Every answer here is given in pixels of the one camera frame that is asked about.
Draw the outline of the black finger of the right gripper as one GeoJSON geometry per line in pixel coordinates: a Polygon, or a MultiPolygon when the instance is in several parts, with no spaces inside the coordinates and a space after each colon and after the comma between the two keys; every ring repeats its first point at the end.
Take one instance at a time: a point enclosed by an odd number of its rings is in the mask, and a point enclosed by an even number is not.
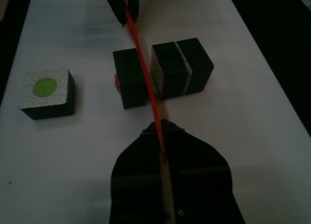
{"type": "Polygon", "coordinates": [[[112,8],[115,17],[122,25],[127,24],[126,10],[128,10],[132,21],[138,21],[140,11],[140,0],[107,0],[107,2],[112,8]]]}

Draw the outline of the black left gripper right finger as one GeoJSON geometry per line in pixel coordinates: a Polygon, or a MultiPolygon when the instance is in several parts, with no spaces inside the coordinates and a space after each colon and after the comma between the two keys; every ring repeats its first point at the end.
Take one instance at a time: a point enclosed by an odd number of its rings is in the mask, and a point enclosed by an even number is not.
{"type": "Polygon", "coordinates": [[[172,122],[162,127],[176,224],[246,224],[224,157],[172,122]]]}

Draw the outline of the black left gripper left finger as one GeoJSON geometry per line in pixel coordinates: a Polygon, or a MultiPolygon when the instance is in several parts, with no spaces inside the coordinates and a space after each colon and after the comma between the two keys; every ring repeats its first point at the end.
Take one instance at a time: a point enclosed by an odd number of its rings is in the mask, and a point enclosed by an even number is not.
{"type": "Polygon", "coordinates": [[[155,123],[142,131],[116,159],[111,175],[110,224],[167,224],[155,123]]]}

